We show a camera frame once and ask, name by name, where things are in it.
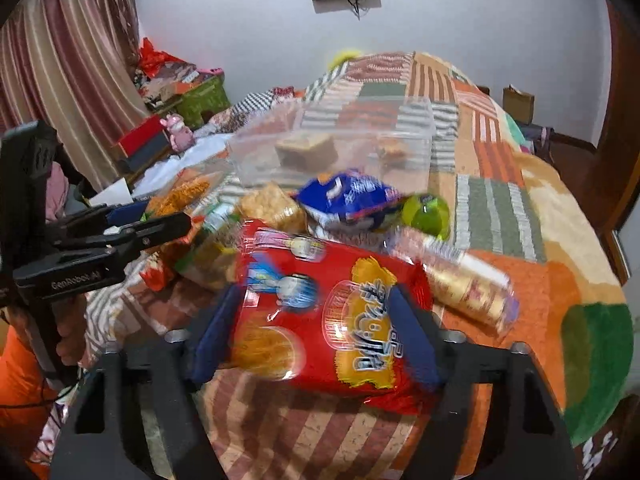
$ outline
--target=striped curtain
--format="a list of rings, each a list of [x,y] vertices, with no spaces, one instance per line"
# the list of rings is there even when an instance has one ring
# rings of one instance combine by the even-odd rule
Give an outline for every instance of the striped curtain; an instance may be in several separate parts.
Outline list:
[[[95,189],[119,178],[109,147],[148,116],[113,1],[21,0],[0,30],[0,131],[47,121]]]

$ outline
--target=pink cloth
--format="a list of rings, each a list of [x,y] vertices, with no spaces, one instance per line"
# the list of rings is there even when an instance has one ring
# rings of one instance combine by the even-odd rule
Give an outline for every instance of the pink cloth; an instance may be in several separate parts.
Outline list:
[[[51,167],[51,176],[47,180],[47,222],[61,218],[65,209],[66,196],[69,193],[69,180],[57,162]]]

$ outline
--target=plastic bag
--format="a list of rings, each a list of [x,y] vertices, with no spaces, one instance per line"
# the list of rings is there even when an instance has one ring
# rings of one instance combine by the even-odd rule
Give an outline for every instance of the plastic bag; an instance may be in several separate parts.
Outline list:
[[[159,292],[174,280],[174,267],[180,259],[189,253],[203,222],[204,216],[192,217],[191,229],[186,235],[150,251],[151,257],[146,261],[145,268],[140,271],[140,277],[152,291]]]
[[[310,180],[296,199],[324,229],[376,230],[395,221],[398,190],[359,171],[347,170]]]
[[[257,218],[280,231],[302,233],[306,230],[305,212],[275,182],[243,196],[238,210],[245,218]]]
[[[140,62],[138,63],[138,66],[147,76],[155,78],[158,75],[158,72],[160,72],[162,65],[171,61],[177,61],[180,63],[185,62],[178,57],[167,54],[163,50],[155,50],[153,44],[149,41],[149,38],[142,40],[142,46],[140,47]]]
[[[189,215],[204,213],[211,204],[206,200],[230,171],[230,165],[221,158],[211,158],[183,169],[149,201],[145,215],[156,218],[183,211]]]
[[[388,236],[386,252],[420,262],[435,300],[503,335],[518,318],[509,277],[488,263],[420,231],[402,227]]]
[[[235,280],[240,229],[235,207],[216,204],[195,235],[189,253],[175,264],[175,271],[209,290],[222,290]]]
[[[391,286],[404,283],[430,309],[419,266],[253,220],[242,228],[237,277],[247,292],[232,364],[296,387],[418,413],[424,394],[404,369],[386,298]]]

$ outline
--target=pink stuffed toy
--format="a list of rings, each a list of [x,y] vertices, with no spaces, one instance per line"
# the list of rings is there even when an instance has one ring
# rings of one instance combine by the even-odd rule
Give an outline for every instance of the pink stuffed toy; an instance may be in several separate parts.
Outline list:
[[[182,116],[169,114],[166,119],[160,119],[160,124],[169,131],[169,141],[175,153],[182,153],[196,143],[193,132],[184,124]]]

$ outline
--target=orange snack package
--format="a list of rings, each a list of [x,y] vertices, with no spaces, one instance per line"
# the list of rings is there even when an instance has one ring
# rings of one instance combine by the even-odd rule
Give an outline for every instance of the orange snack package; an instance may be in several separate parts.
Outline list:
[[[419,412],[424,393],[404,368],[386,298],[404,283],[429,310],[420,266],[249,220],[237,279],[247,292],[231,341],[233,365],[304,389],[366,397],[384,410]]]

